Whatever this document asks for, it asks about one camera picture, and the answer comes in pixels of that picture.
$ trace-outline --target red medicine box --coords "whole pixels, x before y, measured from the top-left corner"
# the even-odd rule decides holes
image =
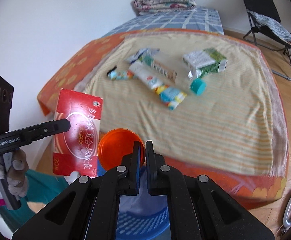
[[[97,177],[97,149],[103,99],[72,90],[60,90],[55,120],[66,118],[68,132],[54,136],[53,173]]]

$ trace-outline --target blue plaid sheet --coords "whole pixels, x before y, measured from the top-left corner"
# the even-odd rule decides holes
[[[105,36],[153,28],[191,29],[224,34],[218,11],[198,7],[197,11],[191,12],[167,12],[140,15],[116,27]]]

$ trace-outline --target striped blanket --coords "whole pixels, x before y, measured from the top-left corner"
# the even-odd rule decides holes
[[[194,165],[247,174],[269,174],[273,164],[272,105],[259,50],[206,33],[160,33],[126,38],[100,66],[84,92],[105,98],[101,130],[124,127],[156,151]],[[111,81],[106,72],[144,47],[181,57],[214,47],[228,59],[226,71],[204,78],[206,91],[169,111],[139,80]]]

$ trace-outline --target gloved hand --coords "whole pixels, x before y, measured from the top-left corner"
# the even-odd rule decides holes
[[[12,166],[7,172],[8,189],[14,196],[25,197],[28,191],[28,179],[25,172],[29,169],[25,152],[21,149],[13,152]],[[4,178],[4,167],[0,164],[0,179]]]

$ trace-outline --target orange bowl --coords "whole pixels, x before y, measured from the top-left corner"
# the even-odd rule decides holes
[[[140,166],[145,161],[145,147],[142,139],[134,132],[118,128],[106,133],[98,145],[98,158],[102,167],[108,171],[121,165],[122,157],[133,151],[134,141],[141,143]]]

